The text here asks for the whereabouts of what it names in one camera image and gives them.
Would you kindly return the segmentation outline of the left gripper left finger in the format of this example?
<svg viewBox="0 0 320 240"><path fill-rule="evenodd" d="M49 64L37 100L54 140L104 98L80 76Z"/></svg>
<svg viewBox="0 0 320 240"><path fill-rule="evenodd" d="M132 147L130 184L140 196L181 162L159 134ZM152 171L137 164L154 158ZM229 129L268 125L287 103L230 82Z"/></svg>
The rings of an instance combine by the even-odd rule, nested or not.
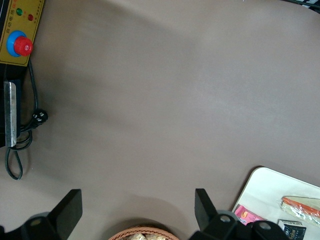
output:
<svg viewBox="0 0 320 240"><path fill-rule="evenodd" d="M83 214L82 191L70 190L46 215L38 215L23 224L23 240L67 240Z"/></svg>

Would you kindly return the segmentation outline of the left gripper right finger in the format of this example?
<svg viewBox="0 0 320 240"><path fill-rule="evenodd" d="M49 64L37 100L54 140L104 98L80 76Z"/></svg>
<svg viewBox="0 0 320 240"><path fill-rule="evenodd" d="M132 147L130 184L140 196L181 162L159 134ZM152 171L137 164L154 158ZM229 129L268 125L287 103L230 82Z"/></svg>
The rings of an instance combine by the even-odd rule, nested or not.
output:
<svg viewBox="0 0 320 240"><path fill-rule="evenodd" d="M232 240L235 237L236 217L228 210L217 210L203 188L195 190L194 214L199 230L191 240Z"/></svg>

